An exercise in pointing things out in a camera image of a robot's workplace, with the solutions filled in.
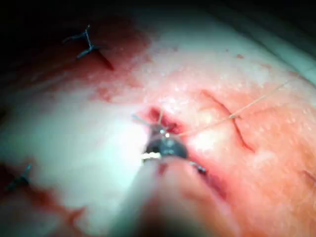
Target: red skin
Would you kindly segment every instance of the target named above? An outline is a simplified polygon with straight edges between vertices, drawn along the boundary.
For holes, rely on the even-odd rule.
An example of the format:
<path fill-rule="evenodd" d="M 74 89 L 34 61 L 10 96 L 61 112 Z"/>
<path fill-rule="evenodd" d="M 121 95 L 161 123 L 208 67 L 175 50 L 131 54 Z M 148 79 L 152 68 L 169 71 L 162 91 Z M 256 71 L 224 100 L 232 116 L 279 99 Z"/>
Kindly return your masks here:
<path fill-rule="evenodd" d="M 219 236 L 316 235 L 314 86 L 266 56 L 260 61 L 247 52 L 187 50 L 166 43 L 163 31 L 144 23 L 140 28 L 132 17 L 104 17 L 91 26 L 90 37 L 109 49 L 75 61 L 84 46 L 54 44 L 2 84 L 7 93 L 0 113 L 5 131 L 0 141 L 7 142 L 2 163 L 16 174 L 33 165 L 30 187 L 1 196 L 3 205 L 26 203 L 19 209 L 23 216 L 9 221 L 27 226 L 33 213 L 45 219 L 41 213 L 57 223 L 47 231 L 50 236 L 107 233 L 111 224 L 95 224 L 89 208 L 95 199 L 111 203 L 130 190 L 149 132 L 131 115 L 155 122 L 164 110 L 162 123 L 176 123 L 174 133 L 198 130 L 183 139 L 190 159 L 207 169 L 212 182 L 187 162 L 171 159 L 161 176 L 152 176 L 157 184 L 148 184 L 153 192 L 137 216 L 143 227 L 152 221 L 161 227 L 171 208 Z M 84 24 L 78 22 L 82 29 Z M 260 72 L 245 71 L 251 67 Z M 289 79 L 293 82 L 237 118 L 211 126 Z M 123 158 L 104 164 L 98 152 L 117 144 L 129 152 L 106 150 L 113 159 Z M 50 149 L 57 156 L 50 156 Z M 115 175 L 126 187 L 108 190 L 119 184 Z M 10 178 L 3 172 L 3 187 Z M 78 194 L 90 196 L 75 203 Z M 105 213 L 98 205 L 94 214 Z"/>

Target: pink skin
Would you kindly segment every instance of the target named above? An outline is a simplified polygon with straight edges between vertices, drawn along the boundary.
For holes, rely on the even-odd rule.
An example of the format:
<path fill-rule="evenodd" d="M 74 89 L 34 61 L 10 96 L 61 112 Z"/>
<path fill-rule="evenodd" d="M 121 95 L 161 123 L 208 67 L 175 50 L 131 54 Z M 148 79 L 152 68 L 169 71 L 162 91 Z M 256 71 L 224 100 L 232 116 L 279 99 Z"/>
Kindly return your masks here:
<path fill-rule="evenodd" d="M 164 14 L 166 22 L 146 12 L 94 21 L 91 40 L 109 46 L 100 52 L 113 71 L 100 54 L 75 61 L 84 47 L 73 42 L 3 75 L 2 163 L 17 174 L 33 169 L 30 188 L 2 195 L 3 205 L 21 205 L 1 220 L 51 236 L 104 235 L 131 187 L 141 186 L 151 190 L 144 202 L 162 207 L 158 215 L 145 205 L 144 223 L 168 220 L 172 207 L 220 236 L 316 235 L 314 86 L 229 28 L 209 27 L 207 15 Z M 162 176 L 152 166 L 142 171 L 150 182 L 133 186 L 149 131 L 132 115 L 155 122 L 152 108 L 182 132 L 198 129 L 184 140 L 214 183 L 171 159 Z"/>

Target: skin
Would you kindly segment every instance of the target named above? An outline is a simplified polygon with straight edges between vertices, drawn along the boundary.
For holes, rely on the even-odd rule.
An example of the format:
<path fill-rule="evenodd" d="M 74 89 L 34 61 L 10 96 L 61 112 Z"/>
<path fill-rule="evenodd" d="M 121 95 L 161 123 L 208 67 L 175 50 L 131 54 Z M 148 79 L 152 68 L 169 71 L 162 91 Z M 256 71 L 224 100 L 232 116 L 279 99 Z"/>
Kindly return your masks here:
<path fill-rule="evenodd" d="M 55 42 L 2 75 L 1 161 L 15 175 L 32 165 L 29 187 L 1 195 L 8 236 L 106 236 L 127 213 L 131 235 L 173 221 L 206 235 L 316 235 L 316 93 L 307 69 L 294 72 L 199 9 L 95 10 L 91 20 L 93 44 L 108 49 L 76 61 L 84 44 Z M 74 24 L 84 29 L 86 19 L 63 26 Z M 161 164 L 142 166 L 150 131 L 132 115 L 155 122 L 153 108 L 195 131 L 183 140 L 212 185 L 176 158 L 160 175 Z"/>

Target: surgical suture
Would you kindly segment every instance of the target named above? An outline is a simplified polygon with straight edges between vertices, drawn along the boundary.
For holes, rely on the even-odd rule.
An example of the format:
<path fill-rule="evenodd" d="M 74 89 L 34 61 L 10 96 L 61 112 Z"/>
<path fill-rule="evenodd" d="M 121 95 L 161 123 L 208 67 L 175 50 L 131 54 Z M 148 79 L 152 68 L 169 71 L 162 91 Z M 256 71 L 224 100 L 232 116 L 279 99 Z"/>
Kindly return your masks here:
<path fill-rule="evenodd" d="M 5 187 L 5 192 L 11 192 L 14 191 L 17 187 L 19 186 L 24 186 L 24 185 L 28 185 L 29 183 L 29 172 L 31 170 L 32 166 L 29 164 L 26 169 L 24 170 L 24 172 L 18 177 L 15 178 L 10 184 L 8 184 Z"/>
<path fill-rule="evenodd" d="M 134 119 L 151 129 L 149 143 L 141 156 L 142 161 L 160 160 L 168 156 L 175 156 L 186 160 L 189 157 L 186 145 L 182 142 L 179 136 L 168 132 L 169 128 L 161 124 L 162 117 L 163 110 L 160 111 L 157 123 L 151 124 L 135 115 L 133 116 Z M 199 164 L 193 161 L 189 161 L 189 164 L 194 166 L 198 173 L 206 174 L 206 169 Z"/>
<path fill-rule="evenodd" d="M 77 39 L 81 39 L 81 38 L 85 39 L 85 41 L 88 43 L 89 48 L 84 50 L 80 54 L 78 54 L 77 59 L 81 59 L 82 57 L 88 55 L 92 51 L 99 50 L 102 48 L 101 46 L 95 46 L 91 43 L 91 40 L 89 37 L 89 28 L 90 28 L 90 24 L 87 25 L 87 27 L 85 28 L 85 30 L 82 33 L 80 33 L 78 35 L 67 37 L 62 41 L 62 43 L 65 44 L 71 40 L 77 40 Z"/>

